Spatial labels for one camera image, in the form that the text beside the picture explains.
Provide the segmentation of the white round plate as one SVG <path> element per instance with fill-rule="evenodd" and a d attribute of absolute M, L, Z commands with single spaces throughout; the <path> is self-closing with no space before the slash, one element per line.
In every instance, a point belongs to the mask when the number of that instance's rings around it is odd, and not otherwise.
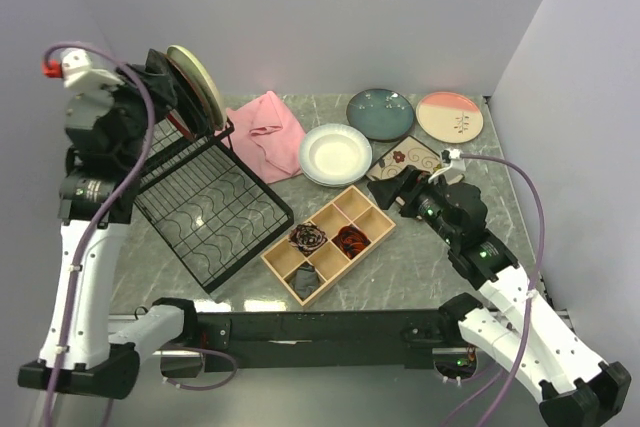
<path fill-rule="evenodd" d="M 369 170 L 373 153 L 368 139 L 357 129 L 343 124 L 325 124 L 309 131 L 299 147 L 299 164 L 312 168 L 346 173 Z"/>

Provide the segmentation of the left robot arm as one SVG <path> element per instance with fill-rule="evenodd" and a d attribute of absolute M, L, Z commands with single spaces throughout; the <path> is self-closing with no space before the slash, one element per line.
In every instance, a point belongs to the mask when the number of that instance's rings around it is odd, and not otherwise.
<path fill-rule="evenodd" d="M 141 364 L 161 347 L 193 346 L 200 325 L 192 301 L 161 298 L 139 320 L 110 333 L 110 290 L 128 236 L 155 125 L 184 109 L 166 57 L 150 50 L 141 65 L 95 67 L 89 49 L 70 46 L 45 72 L 73 91 L 65 121 L 70 146 L 59 190 L 62 260 L 54 312 L 21 387 L 107 399 L 127 397 Z"/>

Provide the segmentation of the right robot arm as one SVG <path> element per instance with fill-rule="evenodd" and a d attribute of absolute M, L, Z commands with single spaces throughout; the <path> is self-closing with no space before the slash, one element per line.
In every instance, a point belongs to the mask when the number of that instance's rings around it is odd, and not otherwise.
<path fill-rule="evenodd" d="M 401 203 L 405 218 L 422 219 L 449 247 L 456 272 L 477 294 L 440 308 L 444 342 L 480 348 L 537 402 L 548 426 L 602 426 L 623 407 L 631 375 L 590 349 L 547 303 L 514 254 L 486 226 L 478 187 L 430 180 L 413 166 L 369 182 L 378 206 Z"/>

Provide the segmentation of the pink and cream plate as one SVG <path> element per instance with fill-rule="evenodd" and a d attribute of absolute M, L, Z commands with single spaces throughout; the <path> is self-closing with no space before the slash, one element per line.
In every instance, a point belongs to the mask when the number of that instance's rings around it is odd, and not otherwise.
<path fill-rule="evenodd" d="M 426 95 L 418 102 L 415 115 L 426 134 L 448 144 L 470 142 L 484 127 L 480 108 L 468 97 L 452 92 Z"/>

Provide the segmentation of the brown rimmed dark plate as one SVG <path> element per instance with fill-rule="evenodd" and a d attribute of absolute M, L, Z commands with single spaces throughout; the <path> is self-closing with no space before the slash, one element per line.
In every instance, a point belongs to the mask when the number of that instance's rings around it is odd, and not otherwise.
<path fill-rule="evenodd" d="M 196 129 L 194 133 L 198 137 L 210 135 L 212 133 L 212 116 L 204 92 L 168 55 L 166 55 L 166 60 L 176 78 L 177 84 L 182 88 L 185 97 L 189 100 L 189 107 L 184 107 L 182 111 L 187 112 L 195 121 Z"/>

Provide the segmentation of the teal glazed plate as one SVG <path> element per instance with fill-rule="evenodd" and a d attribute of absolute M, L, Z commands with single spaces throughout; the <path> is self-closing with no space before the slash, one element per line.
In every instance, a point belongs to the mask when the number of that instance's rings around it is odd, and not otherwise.
<path fill-rule="evenodd" d="M 377 142 L 403 139 L 415 122 L 411 103 L 398 92 L 382 88 L 354 95 L 347 104 L 346 117 L 351 127 Z"/>

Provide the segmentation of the black ribbed plate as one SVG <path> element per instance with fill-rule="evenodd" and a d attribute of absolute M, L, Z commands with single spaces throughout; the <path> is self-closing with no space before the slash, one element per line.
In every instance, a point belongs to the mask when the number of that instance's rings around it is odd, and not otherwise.
<path fill-rule="evenodd" d="M 194 141 L 200 136 L 203 126 L 201 116 L 191 95 L 185 89 L 181 77 L 171 66 L 166 55 L 149 49 L 145 61 L 145 72 L 151 92 L 161 109 L 174 118 L 180 117 L 184 124 L 184 136 Z"/>

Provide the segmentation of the square patterned glass plate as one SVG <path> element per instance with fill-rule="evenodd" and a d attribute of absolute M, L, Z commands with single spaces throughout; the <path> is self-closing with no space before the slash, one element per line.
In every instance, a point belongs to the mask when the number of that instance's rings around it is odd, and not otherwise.
<path fill-rule="evenodd" d="M 365 177 L 368 180 L 386 180 L 395 177 L 407 166 L 430 174 L 443 168 L 438 152 L 409 135 L 375 160 Z"/>

